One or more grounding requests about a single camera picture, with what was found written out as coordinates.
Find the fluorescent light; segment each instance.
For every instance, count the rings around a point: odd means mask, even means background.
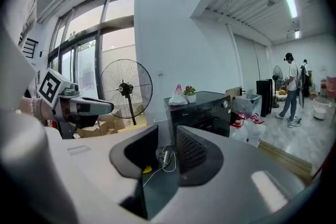
[[[298,17],[298,11],[296,10],[295,0],[286,0],[289,6],[290,15],[292,18]]]
[[[299,38],[300,37],[300,30],[295,30],[295,38]]]

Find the white cable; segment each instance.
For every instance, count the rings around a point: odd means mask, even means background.
[[[160,171],[160,170],[162,170],[162,168],[160,168],[159,170],[157,170],[157,171],[155,171],[151,176],[150,176],[150,178],[148,178],[148,180],[145,182],[145,184],[143,184],[143,188],[146,186],[146,184],[147,184],[147,182],[149,181],[149,179],[151,179],[152,178],[152,176],[155,174],[155,173],[157,173],[158,171]]]
[[[174,154],[174,159],[175,159],[175,167],[174,167],[174,169],[173,169],[173,170],[170,170],[170,171],[167,171],[167,170],[164,169],[166,166],[163,166],[163,167],[162,167],[162,170],[164,170],[164,171],[167,172],[167,173],[170,173],[170,172],[173,172],[173,171],[176,170],[176,155],[175,155],[175,152],[174,152],[174,151],[173,151],[173,153],[170,155],[170,158],[172,157],[173,154]]]
[[[166,144],[166,145],[163,147],[162,152],[161,152],[162,154],[163,154],[163,152],[164,152],[164,149],[165,149],[167,146],[170,145],[171,141],[172,141],[172,140],[170,140],[170,141],[168,142],[168,144]]]

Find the fan base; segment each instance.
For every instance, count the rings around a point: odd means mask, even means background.
[[[278,108],[279,107],[279,105],[277,104],[277,103],[272,103],[272,108]]]

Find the black oven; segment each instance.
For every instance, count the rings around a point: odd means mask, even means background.
[[[196,102],[165,108],[169,121],[171,139],[176,140],[176,127],[189,126],[225,137],[230,135],[230,96],[221,93],[201,91],[196,93]]]

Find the oven knob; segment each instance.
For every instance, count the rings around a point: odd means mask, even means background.
[[[224,100],[222,102],[222,107],[227,108],[228,106],[229,106],[229,103],[226,100]]]

